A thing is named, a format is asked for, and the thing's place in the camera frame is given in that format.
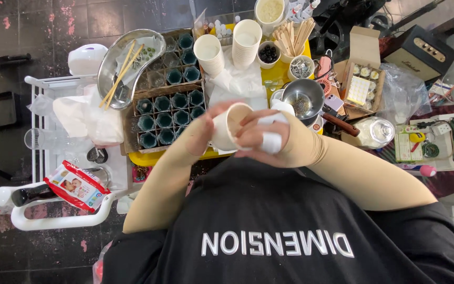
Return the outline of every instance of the white tissue paper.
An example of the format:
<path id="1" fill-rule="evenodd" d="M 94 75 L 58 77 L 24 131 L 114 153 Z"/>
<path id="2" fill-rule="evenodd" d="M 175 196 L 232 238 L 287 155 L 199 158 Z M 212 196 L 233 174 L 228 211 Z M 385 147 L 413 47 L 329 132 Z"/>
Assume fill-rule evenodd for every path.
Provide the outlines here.
<path id="1" fill-rule="evenodd" d="M 97 85 L 89 85 L 82 96 L 55 99 L 54 113 L 69 137 L 88 136 L 96 145 L 118 145 L 123 142 L 121 112 L 105 111 L 100 103 Z"/>
<path id="2" fill-rule="evenodd" d="M 145 50 L 147 48 L 155 49 L 153 57 L 155 57 L 161 50 L 161 41 L 159 39 L 157 39 L 155 36 L 146 36 L 146 37 L 141 37 L 141 38 L 136 39 L 136 44 L 134 45 L 133 53 L 138 51 L 138 49 L 141 47 L 142 44 L 145 44 L 145 47 L 143 48 L 143 50 Z M 120 70 L 120 69 L 122 68 L 123 61 L 126 59 L 127 53 L 129 52 L 131 45 L 132 45 L 132 41 L 130 41 L 127 44 L 126 48 L 123 49 L 122 53 L 117 58 L 115 58 L 115 60 L 117 61 L 117 69 L 115 70 L 117 76 L 120 74 L 120 72 L 122 72 L 122 70 Z M 129 56 L 127 63 L 129 63 L 129 61 L 131 60 L 133 55 L 134 54 Z M 134 80 L 134 78 L 136 77 L 136 75 L 139 72 L 140 67 L 129 68 L 129 70 L 127 70 L 127 72 L 122 77 L 122 82 L 124 85 L 129 85 L 129 83 L 131 83 Z"/>
<path id="3" fill-rule="evenodd" d="M 232 46 L 223 47 L 225 68 L 215 78 L 206 75 L 209 107 L 224 100 L 242 99 L 254 110 L 267 109 L 267 92 L 262 84 L 260 65 L 255 60 L 247 70 L 238 70 L 232 60 Z"/>

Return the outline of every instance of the white plastic cart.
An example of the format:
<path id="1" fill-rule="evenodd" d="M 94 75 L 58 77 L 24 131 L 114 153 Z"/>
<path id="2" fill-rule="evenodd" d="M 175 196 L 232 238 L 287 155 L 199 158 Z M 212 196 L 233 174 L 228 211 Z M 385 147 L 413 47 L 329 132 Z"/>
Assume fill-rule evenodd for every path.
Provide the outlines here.
<path id="1" fill-rule="evenodd" d="M 25 81 L 32 86 L 32 101 L 34 101 L 38 94 L 45 94 L 52 99 L 56 99 L 60 97 L 75 96 L 76 89 L 79 86 L 96 84 L 97 74 L 52 79 L 35 79 L 27 76 Z M 61 127 L 60 125 L 56 125 L 49 117 L 37 116 L 34 114 L 32 115 L 32 125 L 34 127 L 52 130 Z M 106 151 L 108 152 L 109 158 L 104 164 L 98 165 L 94 162 L 87 161 L 86 152 L 78 155 L 80 161 L 76 163 L 80 168 L 102 166 L 110 172 L 111 182 L 109 189 L 111 194 L 104 198 L 96 214 L 45 219 L 27 219 L 24 216 L 24 211 L 27 207 L 47 202 L 62 201 L 61 198 L 57 197 L 49 200 L 31 202 L 22 207 L 15 207 L 12 211 L 12 223 L 14 226 L 21 230 L 43 230 L 95 226 L 102 223 L 110 213 L 113 201 L 139 189 L 139 186 L 133 187 L 129 158 L 120 154 L 120 146 L 106 148 Z M 43 178 L 51 171 L 55 170 L 64 159 L 64 153 L 54 153 L 50 150 L 33 150 L 32 162 L 34 166 L 32 173 L 34 183 L 18 187 L 17 189 L 43 184 Z"/>

